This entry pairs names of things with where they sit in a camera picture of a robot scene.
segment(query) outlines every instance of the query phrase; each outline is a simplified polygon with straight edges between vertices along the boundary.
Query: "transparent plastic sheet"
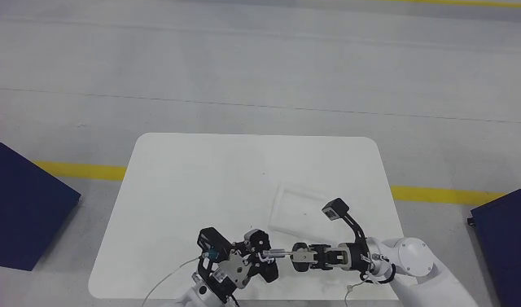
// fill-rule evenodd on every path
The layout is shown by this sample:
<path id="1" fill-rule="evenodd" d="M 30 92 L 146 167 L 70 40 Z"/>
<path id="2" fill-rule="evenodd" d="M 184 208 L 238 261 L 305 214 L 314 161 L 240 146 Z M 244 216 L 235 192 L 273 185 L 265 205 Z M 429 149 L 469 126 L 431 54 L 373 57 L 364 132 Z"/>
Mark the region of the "transparent plastic sheet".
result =
<path id="1" fill-rule="evenodd" d="M 354 235 L 341 220 L 330 221 L 322 208 L 337 196 L 305 186 L 281 183 L 274 200 L 268 228 L 293 235 L 308 243 L 353 241 Z"/>

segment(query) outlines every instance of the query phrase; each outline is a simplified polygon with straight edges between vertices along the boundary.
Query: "cable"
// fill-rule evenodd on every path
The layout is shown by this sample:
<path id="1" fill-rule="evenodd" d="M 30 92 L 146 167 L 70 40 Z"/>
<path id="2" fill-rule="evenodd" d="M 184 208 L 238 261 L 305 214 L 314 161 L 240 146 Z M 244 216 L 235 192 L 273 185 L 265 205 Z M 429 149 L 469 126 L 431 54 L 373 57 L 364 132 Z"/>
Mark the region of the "cable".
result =
<path id="1" fill-rule="evenodd" d="M 189 261 L 186 261 L 184 263 L 182 263 L 181 265 L 179 265 L 174 271 L 172 271 L 169 275 L 165 276 L 161 281 L 159 281 L 153 288 L 152 290 L 150 290 L 150 292 L 148 292 L 148 295 L 145 297 L 145 299 L 143 299 L 143 303 L 141 304 L 141 307 L 143 307 L 145 305 L 145 303 L 147 302 L 148 300 L 148 297 L 152 294 L 152 292 L 154 292 L 154 290 L 161 284 L 163 283 L 167 278 L 170 278 L 170 276 L 176 272 L 178 272 L 184 265 L 188 264 L 188 263 L 191 263 L 192 261 L 197 261 L 198 259 L 200 259 L 200 257 L 196 257 L 196 258 L 192 258 L 191 260 Z"/>
<path id="2" fill-rule="evenodd" d="M 375 278 L 373 281 L 371 281 L 371 280 L 368 280 L 367 278 L 364 278 L 364 275 L 369 278 L 370 277 L 369 273 L 360 273 L 360 280 L 362 280 L 365 283 L 376 283 L 376 284 L 390 283 L 392 280 L 394 280 L 394 276 L 396 275 L 396 265 L 391 264 L 391 268 L 392 268 L 391 275 L 389 276 L 389 278 L 386 278 L 385 280 L 375 281 L 376 280 L 376 278 Z"/>
<path id="3" fill-rule="evenodd" d="M 356 283 L 356 284 L 348 284 L 348 290 L 346 291 L 345 293 L 345 296 L 344 296 L 344 303 L 345 303 L 345 307 L 349 307 L 348 306 L 348 294 L 351 293 L 355 287 L 358 287 L 362 284 L 366 283 L 365 281 L 362 281 L 362 282 L 359 282 L 359 283 Z"/>

